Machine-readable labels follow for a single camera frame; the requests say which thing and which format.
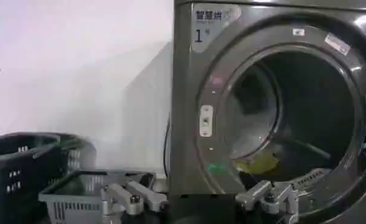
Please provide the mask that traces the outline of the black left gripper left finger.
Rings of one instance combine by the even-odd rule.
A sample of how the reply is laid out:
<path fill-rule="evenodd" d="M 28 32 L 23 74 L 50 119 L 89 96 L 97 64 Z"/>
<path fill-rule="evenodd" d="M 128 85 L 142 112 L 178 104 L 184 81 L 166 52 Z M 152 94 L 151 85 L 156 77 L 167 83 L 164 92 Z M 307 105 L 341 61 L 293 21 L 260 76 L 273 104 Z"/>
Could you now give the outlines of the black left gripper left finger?
<path fill-rule="evenodd" d="M 110 183 L 100 190 L 101 222 L 107 224 L 162 223 L 167 196 L 136 181 Z"/>

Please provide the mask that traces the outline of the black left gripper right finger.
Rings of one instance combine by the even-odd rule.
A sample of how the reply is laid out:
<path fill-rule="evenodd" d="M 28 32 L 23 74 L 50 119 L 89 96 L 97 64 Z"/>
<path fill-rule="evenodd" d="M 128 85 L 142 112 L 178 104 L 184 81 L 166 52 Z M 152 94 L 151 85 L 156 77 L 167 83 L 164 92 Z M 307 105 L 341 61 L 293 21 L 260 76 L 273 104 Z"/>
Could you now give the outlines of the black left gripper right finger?
<path fill-rule="evenodd" d="M 299 222 L 299 190 L 291 183 L 260 181 L 248 191 L 236 194 L 235 201 L 245 212 L 260 209 L 270 216 L 282 213 L 280 220 L 284 223 Z"/>

